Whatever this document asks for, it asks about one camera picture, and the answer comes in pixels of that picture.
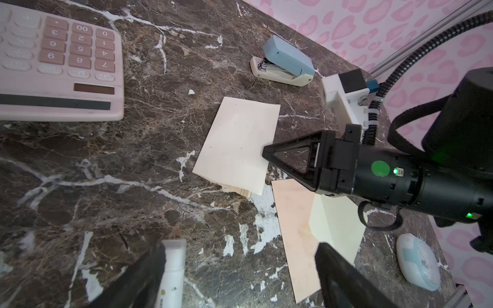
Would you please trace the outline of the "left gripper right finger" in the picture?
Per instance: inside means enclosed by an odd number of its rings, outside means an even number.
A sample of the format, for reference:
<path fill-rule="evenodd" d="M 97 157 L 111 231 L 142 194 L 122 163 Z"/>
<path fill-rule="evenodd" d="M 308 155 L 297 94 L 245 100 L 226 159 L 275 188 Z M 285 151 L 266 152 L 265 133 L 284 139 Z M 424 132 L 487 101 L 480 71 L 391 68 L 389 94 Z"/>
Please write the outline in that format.
<path fill-rule="evenodd" d="M 326 307 L 396 306 L 331 245 L 318 245 L 315 264 Z"/>

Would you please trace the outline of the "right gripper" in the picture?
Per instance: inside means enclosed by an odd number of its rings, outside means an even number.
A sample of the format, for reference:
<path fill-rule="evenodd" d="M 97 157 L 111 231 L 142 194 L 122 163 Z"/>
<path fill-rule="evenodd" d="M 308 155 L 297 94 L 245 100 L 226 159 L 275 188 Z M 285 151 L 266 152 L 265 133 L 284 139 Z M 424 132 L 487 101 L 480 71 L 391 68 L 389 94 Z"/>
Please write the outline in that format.
<path fill-rule="evenodd" d="M 362 126 L 347 124 L 342 137 L 325 131 L 263 148 L 262 157 L 310 191 L 352 195 Z"/>

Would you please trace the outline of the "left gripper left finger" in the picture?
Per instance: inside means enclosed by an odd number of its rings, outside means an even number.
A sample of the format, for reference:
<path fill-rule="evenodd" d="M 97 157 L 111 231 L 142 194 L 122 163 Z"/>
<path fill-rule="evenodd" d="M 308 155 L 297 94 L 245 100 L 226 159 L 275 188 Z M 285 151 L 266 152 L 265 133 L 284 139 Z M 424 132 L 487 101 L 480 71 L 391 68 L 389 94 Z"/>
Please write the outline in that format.
<path fill-rule="evenodd" d="M 154 307 L 165 265 L 166 249 L 159 243 L 86 307 Z"/>

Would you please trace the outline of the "white glue stick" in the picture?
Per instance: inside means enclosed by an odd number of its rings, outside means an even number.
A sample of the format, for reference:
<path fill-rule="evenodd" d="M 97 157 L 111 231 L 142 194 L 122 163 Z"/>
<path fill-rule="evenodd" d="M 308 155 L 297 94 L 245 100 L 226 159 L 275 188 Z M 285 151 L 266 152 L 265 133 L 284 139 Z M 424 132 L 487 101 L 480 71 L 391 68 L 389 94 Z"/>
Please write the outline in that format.
<path fill-rule="evenodd" d="M 186 240 L 164 240 L 163 245 L 166 249 L 166 264 L 155 307 L 181 308 L 186 266 Z"/>

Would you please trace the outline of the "beige lined letter paper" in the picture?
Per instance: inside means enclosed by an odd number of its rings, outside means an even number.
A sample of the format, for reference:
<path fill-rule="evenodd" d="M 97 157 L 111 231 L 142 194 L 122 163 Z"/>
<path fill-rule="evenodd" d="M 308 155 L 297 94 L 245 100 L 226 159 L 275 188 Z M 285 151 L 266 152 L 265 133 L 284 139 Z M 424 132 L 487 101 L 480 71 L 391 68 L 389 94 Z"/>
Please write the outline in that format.
<path fill-rule="evenodd" d="M 193 173 L 222 186 L 261 195 L 268 169 L 262 152 L 273 143 L 280 108 L 224 97 Z"/>

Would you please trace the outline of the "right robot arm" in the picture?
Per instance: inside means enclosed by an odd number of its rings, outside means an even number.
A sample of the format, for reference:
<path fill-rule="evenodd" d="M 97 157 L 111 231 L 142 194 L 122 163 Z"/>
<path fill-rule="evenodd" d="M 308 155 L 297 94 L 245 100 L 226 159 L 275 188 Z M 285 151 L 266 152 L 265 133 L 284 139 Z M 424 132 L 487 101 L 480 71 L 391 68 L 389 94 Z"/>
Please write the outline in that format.
<path fill-rule="evenodd" d="M 439 227 L 477 223 L 471 240 L 492 253 L 492 69 L 469 71 L 454 93 L 403 112 L 390 125 L 391 148 L 363 144 L 362 127 L 341 138 L 323 130 L 265 146 L 262 156 L 320 195 L 433 216 Z"/>

